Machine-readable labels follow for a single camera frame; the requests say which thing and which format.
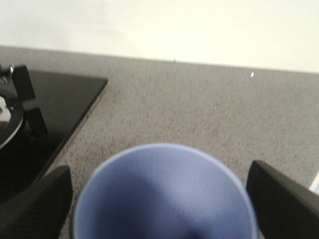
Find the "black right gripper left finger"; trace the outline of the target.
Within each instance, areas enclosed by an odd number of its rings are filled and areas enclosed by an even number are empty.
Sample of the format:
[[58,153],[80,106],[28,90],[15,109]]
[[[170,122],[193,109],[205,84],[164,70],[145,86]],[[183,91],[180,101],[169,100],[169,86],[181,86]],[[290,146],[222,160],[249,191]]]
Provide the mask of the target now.
[[55,168],[0,206],[2,239],[57,239],[73,198],[69,166]]

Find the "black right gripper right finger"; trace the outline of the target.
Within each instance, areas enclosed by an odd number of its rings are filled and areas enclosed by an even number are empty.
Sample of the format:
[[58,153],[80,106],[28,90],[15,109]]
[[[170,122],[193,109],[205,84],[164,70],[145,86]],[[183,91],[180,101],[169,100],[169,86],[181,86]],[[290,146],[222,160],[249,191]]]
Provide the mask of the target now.
[[251,163],[246,190],[266,239],[317,239],[319,197],[264,161]]

